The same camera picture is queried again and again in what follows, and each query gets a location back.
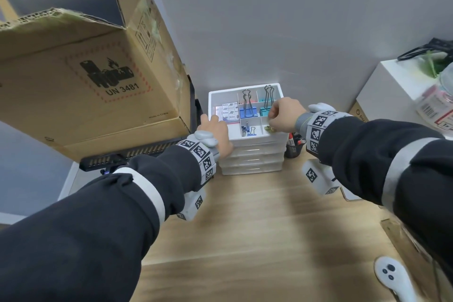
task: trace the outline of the hand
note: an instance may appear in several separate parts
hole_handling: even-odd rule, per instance
[[[296,132],[296,121],[307,112],[297,99],[284,97],[278,99],[269,111],[269,126],[284,133]]]
[[[214,138],[219,142],[217,149],[220,154],[220,159],[226,158],[234,149],[233,144],[228,137],[228,126],[225,121],[220,121],[217,115],[211,116],[211,120],[206,114],[201,115],[201,124],[197,130],[206,130],[214,135]]]

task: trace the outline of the gray wrist cuff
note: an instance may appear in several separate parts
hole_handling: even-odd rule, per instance
[[[307,134],[307,127],[310,118],[314,115],[314,113],[306,112],[300,115],[296,121],[296,132],[302,135],[302,138],[305,138]]]

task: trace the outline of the wooden table surface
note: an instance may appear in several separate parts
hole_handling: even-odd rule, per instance
[[[399,256],[385,216],[340,190],[320,197],[303,151],[280,172],[218,173],[192,222],[172,216],[143,260],[133,302],[395,301],[374,260]]]

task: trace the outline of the white elastic strap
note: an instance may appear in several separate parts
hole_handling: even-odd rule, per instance
[[[384,187],[382,188],[382,205],[393,213],[396,187],[401,175],[411,165],[411,160],[428,143],[440,140],[439,138],[421,138],[405,145],[395,155],[387,171]]]
[[[153,203],[154,207],[156,208],[157,215],[159,216],[160,225],[162,225],[165,221],[165,206],[162,197],[160,196],[160,193],[156,190],[154,185],[152,185],[148,179],[143,177],[139,172],[133,170],[132,168],[119,168],[115,172],[113,172],[113,174],[115,173],[132,174],[132,179],[134,180],[134,183],[137,184],[139,188],[143,190],[143,192],[146,194],[146,196],[148,196],[151,203]]]

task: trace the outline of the black sweatshirt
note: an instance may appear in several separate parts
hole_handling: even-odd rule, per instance
[[[354,194],[381,204],[395,154],[426,137],[443,138],[418,124],[345,117],[322,134],[319,158]],[[183,209],[184,193],[201,181],[197,160],[178,146],[158,158],[136,156],[129,167],[156,187],[166,217]],[[404,171],[394,201],[395,214],[447,268],[452,189],[453,142],[436,140]],[[131,174],[99,177],[0,232],[0,301],[128,301],[158,232],[156,209]]]

